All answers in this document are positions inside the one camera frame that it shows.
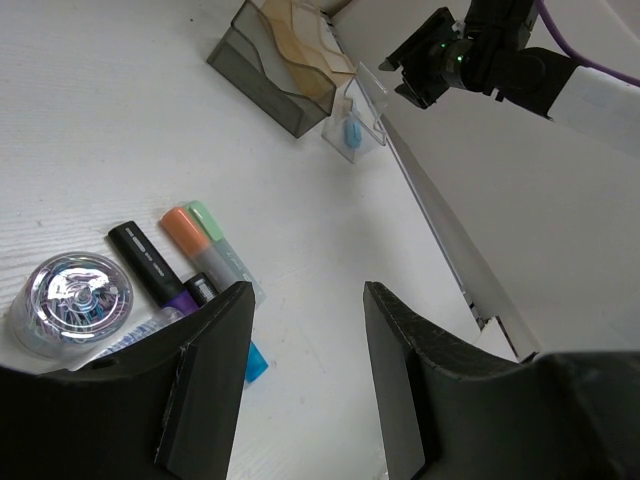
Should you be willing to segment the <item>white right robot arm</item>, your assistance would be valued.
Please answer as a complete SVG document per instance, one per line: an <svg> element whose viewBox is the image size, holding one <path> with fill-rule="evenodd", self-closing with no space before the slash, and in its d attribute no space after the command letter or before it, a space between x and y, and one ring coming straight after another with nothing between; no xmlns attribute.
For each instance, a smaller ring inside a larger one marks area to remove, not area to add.
<svg viewBox="0 0 640 480"><path fill-rule="evenodd" d="M397 94L427 109L456 88L639 154L639 81L572 48L542 1L471 2L463 20L434 11L379 66Z"/></svg>

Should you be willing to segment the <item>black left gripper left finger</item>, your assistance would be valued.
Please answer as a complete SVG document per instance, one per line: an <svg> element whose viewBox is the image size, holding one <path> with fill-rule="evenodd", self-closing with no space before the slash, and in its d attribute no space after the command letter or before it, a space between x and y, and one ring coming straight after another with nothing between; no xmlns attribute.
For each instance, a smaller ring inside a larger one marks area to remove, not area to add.
<svg viewBox="0 0 640 480"><path fill-rule="evenodd" d="M1 371L5 479L223 479L255 299L238 282L79 370Z"/></svg>

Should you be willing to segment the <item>black marker purple cap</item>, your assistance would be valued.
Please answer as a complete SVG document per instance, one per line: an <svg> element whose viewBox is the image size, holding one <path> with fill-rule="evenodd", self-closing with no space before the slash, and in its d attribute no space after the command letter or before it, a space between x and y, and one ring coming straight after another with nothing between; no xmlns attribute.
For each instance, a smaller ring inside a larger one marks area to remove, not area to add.
<svg viewBox="0 0 640 480"><path fill-rule="evenodd" d="M180 278L134 221L112 228L108 238L157 307L175 308L183 316L198 310Z"/></svg>

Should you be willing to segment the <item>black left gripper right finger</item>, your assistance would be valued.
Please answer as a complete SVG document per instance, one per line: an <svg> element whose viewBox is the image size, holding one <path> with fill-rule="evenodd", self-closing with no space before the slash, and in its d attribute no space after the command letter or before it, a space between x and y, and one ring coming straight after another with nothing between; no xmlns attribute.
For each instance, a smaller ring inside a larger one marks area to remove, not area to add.
<svg viewBox="0 0 640 480"><path fill-rule="evenodd" d="M520 364L363 292L370 364L393 479L635 479L639 356L570 352Z"/></svg>

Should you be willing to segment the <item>black marker blue cap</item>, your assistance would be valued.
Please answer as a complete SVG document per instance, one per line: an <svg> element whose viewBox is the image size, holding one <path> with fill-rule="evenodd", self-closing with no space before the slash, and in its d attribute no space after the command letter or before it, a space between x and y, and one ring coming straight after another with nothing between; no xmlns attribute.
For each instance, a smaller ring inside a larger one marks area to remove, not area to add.
<svg viewBox="0 0 640 480"><path fill-rule="evenodd" d="M204 273L198 273L188 279L184 286L199 307L215 299L218 292ZM245 382L253 383L268 369L268 363L254 342L250 343Z"/></svg>

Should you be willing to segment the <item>green cap highlighter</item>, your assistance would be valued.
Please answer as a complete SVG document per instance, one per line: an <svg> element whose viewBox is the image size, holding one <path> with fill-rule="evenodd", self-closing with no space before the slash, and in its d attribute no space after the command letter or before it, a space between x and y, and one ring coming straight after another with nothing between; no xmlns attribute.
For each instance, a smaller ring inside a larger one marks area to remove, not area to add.
<svg viewBox="0 0 640 480"><path fill-rule="evenodd" d="M258 280L249 271L240 256L226 239L223 230L213 215L206 206L198 200L187 202L183 207L199 226L200 230L209 238L213 247L223 257L225 263L236 277L239 280L250 281L252 283L256 297L256 307L259 307L266 299L266 294Z"/></svg>

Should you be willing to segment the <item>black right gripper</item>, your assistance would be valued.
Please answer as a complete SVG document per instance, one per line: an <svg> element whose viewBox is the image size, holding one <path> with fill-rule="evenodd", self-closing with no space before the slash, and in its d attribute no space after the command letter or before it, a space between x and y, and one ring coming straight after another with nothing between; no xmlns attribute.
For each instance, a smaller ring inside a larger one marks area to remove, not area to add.
<svg viewBox="0 0 640 480"><path fill-rule="evenodd" d="M549 109L573 74L573 60L527 46L537 18L533 0L474 0L459 27L441 7L379 69L399 70L395 92L421 109L453 88Z"/></svg>

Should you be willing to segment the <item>orange cap highlighter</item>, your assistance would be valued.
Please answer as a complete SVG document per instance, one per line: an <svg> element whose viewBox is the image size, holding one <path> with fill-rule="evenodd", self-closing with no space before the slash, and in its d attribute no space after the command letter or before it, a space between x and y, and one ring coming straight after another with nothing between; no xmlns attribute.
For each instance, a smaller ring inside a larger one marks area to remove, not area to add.
<svg viewBox="0 0 640 480"><path fill-rule="evenodd" d="M237 275L184 208L172 208L162 217L160 224L219 292L238 281Z"/></svg>

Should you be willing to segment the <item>blue cap highlighter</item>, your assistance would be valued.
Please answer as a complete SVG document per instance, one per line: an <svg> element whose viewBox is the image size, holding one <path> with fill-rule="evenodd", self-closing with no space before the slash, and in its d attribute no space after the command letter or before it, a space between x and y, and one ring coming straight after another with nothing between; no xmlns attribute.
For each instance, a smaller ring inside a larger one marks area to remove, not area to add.
<svg viewBox="0 0 640 480"><path fill-rule="evenodd" d="M362 131L360 122L349 115L344 120L343 127L344 144L351 150L358 150L362 145Z"/></svg>

